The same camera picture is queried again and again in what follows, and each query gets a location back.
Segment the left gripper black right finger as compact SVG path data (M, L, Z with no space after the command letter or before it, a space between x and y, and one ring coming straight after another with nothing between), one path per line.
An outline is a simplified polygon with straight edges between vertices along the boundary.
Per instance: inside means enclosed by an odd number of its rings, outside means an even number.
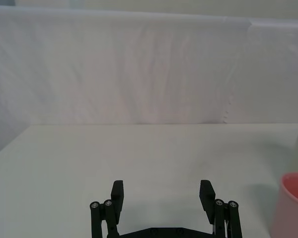
M213 226L215 238L242 238L239 216L239 204L236 201L225 203L216 199L216 194L209 180L200 182L200 201Z

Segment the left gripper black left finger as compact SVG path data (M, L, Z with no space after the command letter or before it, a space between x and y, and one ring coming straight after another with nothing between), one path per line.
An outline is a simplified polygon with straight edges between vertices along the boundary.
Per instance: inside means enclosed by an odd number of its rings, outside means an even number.
M105 200L102 204L94 201L90 204L91 213L91 237L102 238L102 221L107 224L107 237L119 238L117 230L120 214L124 201L123 181L116 180L113 183L111 198Z

